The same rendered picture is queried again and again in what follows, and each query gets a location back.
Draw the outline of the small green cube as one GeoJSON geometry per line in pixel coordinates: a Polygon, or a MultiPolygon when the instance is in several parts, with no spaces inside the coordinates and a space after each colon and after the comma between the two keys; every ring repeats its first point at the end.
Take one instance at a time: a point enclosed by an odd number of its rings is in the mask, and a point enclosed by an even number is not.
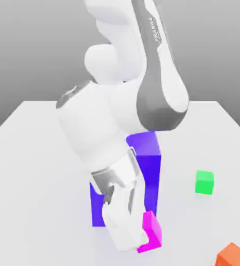
{"type": "Polygon", "coordinates": [[[214,174],[198,170],[195,178],[195,193],[212,195],[214,189],[214,174]]]}

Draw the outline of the small magenta cube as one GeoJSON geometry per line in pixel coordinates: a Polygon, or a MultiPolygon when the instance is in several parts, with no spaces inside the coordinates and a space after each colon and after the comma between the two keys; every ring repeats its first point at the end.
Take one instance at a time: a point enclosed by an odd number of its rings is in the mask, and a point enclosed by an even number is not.
{"type": "Polygon", "coordinates": [[[162,228],[153,211],[149,210],[143,214],[142,228],[147,234],[149,241],[137,248],[137,252],[142,253],[160,248],[162,246],[162,228]]]}

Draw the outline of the large orange box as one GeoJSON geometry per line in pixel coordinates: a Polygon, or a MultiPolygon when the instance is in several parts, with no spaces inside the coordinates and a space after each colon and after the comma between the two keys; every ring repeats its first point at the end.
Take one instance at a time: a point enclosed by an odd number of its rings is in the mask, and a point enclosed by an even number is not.
{"type": "Polygon", "coordinates": [[[240,266],[240,248],[234,244],[228,244],[217,254],[215,266],[240,266]]]}

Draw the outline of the large purple box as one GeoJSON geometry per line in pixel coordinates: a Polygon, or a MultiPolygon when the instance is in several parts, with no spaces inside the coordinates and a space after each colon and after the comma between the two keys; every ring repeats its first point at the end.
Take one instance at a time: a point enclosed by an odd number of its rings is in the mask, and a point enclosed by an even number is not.
{"type": "MultiPolygon", "coordinates": [[[[145,180],[144,204],[147,211],[157,215],[161,151],[154,131],[129,135],[126,142],[133,147],[145,180]]],[[[104,227],[102,218],[103,195],[95,192],[90,184],[91,218],[93,227],[104,227]]]]}

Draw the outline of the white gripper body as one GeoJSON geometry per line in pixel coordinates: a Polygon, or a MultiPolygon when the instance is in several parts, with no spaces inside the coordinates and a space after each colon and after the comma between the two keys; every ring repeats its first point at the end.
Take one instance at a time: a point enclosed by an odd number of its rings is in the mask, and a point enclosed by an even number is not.
{"type": "Polygon", "coordinates": [[[142,228],[145,185],[134,183],[125,188],[114,184],[104,198],[102,217],[119,251],[135,250],[149,238],[142,228]]]}

